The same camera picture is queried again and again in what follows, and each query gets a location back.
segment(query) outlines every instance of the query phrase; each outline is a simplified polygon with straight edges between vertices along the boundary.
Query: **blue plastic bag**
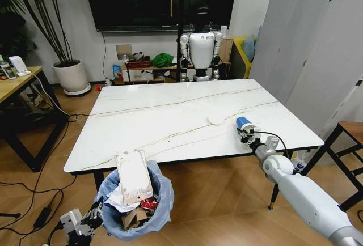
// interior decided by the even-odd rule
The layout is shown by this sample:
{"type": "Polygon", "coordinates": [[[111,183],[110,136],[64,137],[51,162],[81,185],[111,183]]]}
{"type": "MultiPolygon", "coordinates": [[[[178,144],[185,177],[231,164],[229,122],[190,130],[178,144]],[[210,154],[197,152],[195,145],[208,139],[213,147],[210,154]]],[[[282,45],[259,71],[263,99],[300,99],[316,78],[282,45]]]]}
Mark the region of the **blue plastic bag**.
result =
{"type": "MultiPolygon", "coordinates": [[[[151,184],[154,193],[158,195],[158,207],[154,215],[143,226],[124,231],[121,223],[120,213],[112,206],[104,203],[102,207],[103,227],[113,236],[123,241],[129,241],[137,237],[146,235],[149,232],[157,232],[170,221],[170,211],[174,203],[174,191],[172,190],[171,181],[162,175],[161,170],[155,160],[146,162],[149,170],[151,184]]],[[[115,190],[120,182],[117,170],[111,172],[102,182],[98,190],[95,201],[103,196],[103,202],[106,202],[107,194],[115,190]]]]}

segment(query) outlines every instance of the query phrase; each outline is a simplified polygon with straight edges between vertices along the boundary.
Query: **yellow chair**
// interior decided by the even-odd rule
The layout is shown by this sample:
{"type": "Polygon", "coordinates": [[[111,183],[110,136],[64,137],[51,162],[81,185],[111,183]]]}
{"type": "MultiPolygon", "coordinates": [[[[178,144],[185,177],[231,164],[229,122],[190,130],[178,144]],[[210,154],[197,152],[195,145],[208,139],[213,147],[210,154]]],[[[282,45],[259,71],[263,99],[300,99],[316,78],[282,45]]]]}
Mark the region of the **yellow chair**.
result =
{"type": "Polygon", "coordinates": [[[248,37],[233,38],[230,61],[231,61],[231,76],[234,79],[248,79],[248,77],[250,76],[252,63],[249,62],[246,54],[242,49],[242,43],[247,39],[248,37]]]}

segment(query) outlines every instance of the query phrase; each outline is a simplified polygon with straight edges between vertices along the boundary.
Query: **marble pattern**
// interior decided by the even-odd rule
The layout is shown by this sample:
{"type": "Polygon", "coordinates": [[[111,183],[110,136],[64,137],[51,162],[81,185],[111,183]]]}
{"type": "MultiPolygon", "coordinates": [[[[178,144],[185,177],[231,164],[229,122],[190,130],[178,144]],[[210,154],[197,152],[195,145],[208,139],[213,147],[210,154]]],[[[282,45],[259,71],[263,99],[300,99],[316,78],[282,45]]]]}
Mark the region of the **marble pattern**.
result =
{"type": "Polygon", "coordinates": [[[237,136],[239,116],[278,134],[288,149],[323,144],[253,79],[105,87],[64,171],[115,167],[115,153],[134,150],[158,162],[251,153],[237,136]],[[211,114],[224,122],[211,124],[211,114]]]}

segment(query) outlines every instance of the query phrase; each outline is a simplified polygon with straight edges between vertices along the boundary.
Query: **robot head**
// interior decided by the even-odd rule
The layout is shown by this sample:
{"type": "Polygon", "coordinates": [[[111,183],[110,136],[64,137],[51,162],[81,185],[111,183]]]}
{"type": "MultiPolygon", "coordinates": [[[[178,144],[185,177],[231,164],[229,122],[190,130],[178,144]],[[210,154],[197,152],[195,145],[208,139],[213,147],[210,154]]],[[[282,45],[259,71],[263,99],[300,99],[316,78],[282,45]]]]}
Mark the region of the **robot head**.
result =
{"type": "Polygon", "coordinates": [[[208,6],[199,7],[195,10],[192,15],[192,22],[195,27],[194,33],[210,32],[209,27],[206,27],[210,22],[208,10],[208,6]]]}

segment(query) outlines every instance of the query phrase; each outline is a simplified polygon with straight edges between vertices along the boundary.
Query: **metal pole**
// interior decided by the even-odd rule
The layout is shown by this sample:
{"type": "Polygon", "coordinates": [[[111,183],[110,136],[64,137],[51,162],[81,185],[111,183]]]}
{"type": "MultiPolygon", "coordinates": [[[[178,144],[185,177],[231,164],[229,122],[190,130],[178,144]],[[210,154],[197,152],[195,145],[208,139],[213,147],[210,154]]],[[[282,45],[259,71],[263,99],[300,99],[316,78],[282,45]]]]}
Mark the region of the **metal pole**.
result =
{"type": "Polygon", "coordinates": [[[179,0],[179,11],[178,11],[178,37],[176,38],[176,80],[180,82],[180,58],[182,53],[179,49],[180,37],[184,32],[184,0],[179,0]]]}

